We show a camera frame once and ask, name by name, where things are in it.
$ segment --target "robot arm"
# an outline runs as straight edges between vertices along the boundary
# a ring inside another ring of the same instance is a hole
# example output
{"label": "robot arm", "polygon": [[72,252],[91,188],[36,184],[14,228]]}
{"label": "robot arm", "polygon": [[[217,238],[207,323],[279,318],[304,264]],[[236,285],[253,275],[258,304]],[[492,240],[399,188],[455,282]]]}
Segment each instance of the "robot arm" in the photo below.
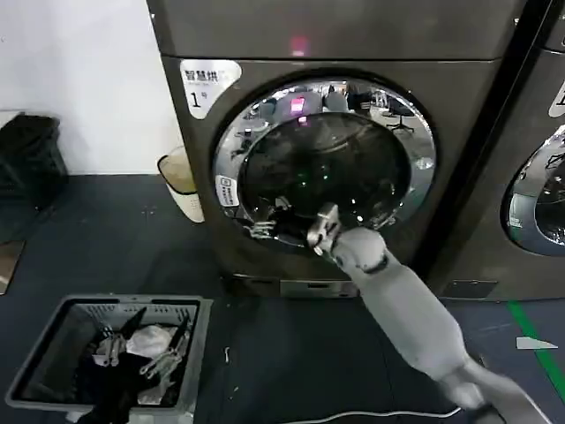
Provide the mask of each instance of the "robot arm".
{"label": "robot arm", "polygon": [[512,380],[481,367],[467,353],[456,319],[422,280],[396,260],[377,231],[344,230],[337,206],[325,205],[308,244],[359,288],[366,308],[396,350],[464,409],[491,407],[481,424],[550,424]]}

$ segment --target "white wall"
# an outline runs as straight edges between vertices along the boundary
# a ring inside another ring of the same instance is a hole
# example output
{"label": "white wall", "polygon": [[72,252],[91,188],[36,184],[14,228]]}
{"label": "white wall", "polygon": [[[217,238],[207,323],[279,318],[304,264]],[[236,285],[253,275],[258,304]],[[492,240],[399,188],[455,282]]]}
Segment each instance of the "white wall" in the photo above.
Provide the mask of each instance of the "white wall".
{"label": "white wall", "polygon": [[182,143],[145,0],[0,2],[0,110],[62,120],[73,174],[155,173]]}

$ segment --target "number 1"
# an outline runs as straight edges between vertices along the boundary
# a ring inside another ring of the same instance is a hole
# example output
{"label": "number 1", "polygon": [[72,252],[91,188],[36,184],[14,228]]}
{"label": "number 1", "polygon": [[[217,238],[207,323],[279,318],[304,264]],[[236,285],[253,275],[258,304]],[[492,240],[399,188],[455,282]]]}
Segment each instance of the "number 1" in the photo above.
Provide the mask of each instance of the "number 1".
{"label": "number 1", "polygon": [[561,100],[559,100],[556,103],[557,106],[565,106],[565,94],[563,95],[563,97],[561,98]]}
{"label": "number 1", "polygon": [[199,108],[200,105],[198,104],[198,100],[196,99],[196,93],[192,92],[191,95],[192,95],[192,98],[194,99],[193,108]]}

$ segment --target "white cable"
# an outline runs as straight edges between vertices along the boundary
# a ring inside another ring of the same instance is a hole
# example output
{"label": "white cable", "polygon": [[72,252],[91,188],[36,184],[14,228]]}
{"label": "white cable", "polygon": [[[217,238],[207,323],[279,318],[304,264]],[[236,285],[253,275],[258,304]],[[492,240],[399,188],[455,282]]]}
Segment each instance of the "white cable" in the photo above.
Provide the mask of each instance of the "white cable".
{"label": "white cable", "polygon": [[369,413],[365,411],[348,411],[346,413],[337,413],[336,415],[331,415],[327,418],[320,418],[319,420],[304,420],[304,421],[291,421],[285,422],[283,424],[322,424],[331,420],[336,420],[342,417],[348,417],[350,415],[366,415],[369,417],[394,417],[396,415],[411,415],[413,417],[426,417],[426,418],[440,418],[446,419],[453,417],[456,413],[461,412],[461,408],[456,408],[450,413],[419,413],[416,411],[391,411],[390,413]]}

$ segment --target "sticker label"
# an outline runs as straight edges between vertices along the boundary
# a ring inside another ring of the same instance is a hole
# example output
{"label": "sticker label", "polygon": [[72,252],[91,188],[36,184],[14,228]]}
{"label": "sticker label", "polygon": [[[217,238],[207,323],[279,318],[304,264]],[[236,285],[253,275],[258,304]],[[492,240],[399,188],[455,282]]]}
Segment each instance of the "sticker label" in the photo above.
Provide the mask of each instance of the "sticker label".
{"label": "sticker label", "polygon": [[233,60],[185,59],[180,63],[186,101],[191,115],[204,119],[218,97],[241,77]]}
{"label": "sticker label", "polygon": [[223,175],[215,176],[215,192],[222,206],[238,206],[237,181]]}
{"label": "sticker label", "polygon": [[522,228],[522,223],[520,222],[520,220],[518,218],[514,218],[512,216],[509,219],[509,224],[512,227]]}
{"label": "sticker label", "polygon": [[561,84],[561,88],[555,96],[554,102],[549,108],[550,117],[560,117],[565,113],[565,81]]}

